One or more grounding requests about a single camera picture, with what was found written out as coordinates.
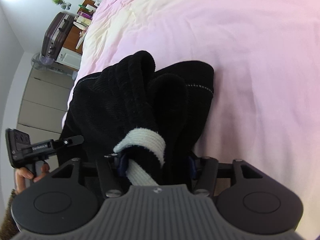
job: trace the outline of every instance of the finger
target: finger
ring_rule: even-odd
[[[48,163],[44,163],[41,167],[41,172],[48,172],[50,170],[50,166]]]
[[[17,169],[15,172],[17,192],[20,193],[26,189],[26,179],[32,179],[33,174],[27,168]]]
[[[39,180],[41,180],[45,175],[47,175],[49,172],[42,172],[40,176],[34,178],[33,182],[38,182]]]

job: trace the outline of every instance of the white wall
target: white wall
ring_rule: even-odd
[[[23,54],[23,49],[14,35],[6,17],[4,16],[3,10],[0,6],[0,127],[2,128],[3,117],[5,112],[6,101],[8,98],[11,82],[13,76],[19,65],[21,56]],[[13,181],[11,177],[4,177],[1,183],[7,184]],[[7,194],[2,192],[2,187],[0,187],[0,220],[4,212],[4,201]]]
[[[76,14],[84,0],[65,0]],[[62,9],[51,0],[0,0],[9,23],[26,52],[41,51],[44,34]]]
[[[22,58],[18,63],[17,71],[13,76],[13,80],[12,78],[10,80],[12,84],[10,86],[8,99],[4,110],[0,140],[0,180],[4,203],[7,202],[11,190],[14,188],[13,168],[10,166],[10,162],[8,159],[7,147],[5,142],[5,129],[14,129],[17,126],[20,104],[31,71],[30,60],[32,56],[33,53],[27,52],[22,55]]]

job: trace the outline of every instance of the suitcase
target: suitcase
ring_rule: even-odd
[[[63,43],[73,26],[74,19],[73,16],[62,12],[56,15],[44,35],[41,50],[43,56],[54,60],[57,59]]]

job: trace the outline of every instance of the pink bedsheet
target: pink bedsheet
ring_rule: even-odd
[[[293,190],[320,234],[320,0],[104,0],[77,80],[138,50],[201,60],[215,95],[198,155],[242,158]]]

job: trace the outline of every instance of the black garment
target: black garment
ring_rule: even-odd
[[[204,128],[213,95],[213,69],[199,61],[157,72],[152,56],[139,51],[77,83],[61,137],[83,135],[82,145],[58,152],[94,162],[135,128],[164,139],[164,166],[143,147],[125,151],[159,184],[188,184],[187,156]]]

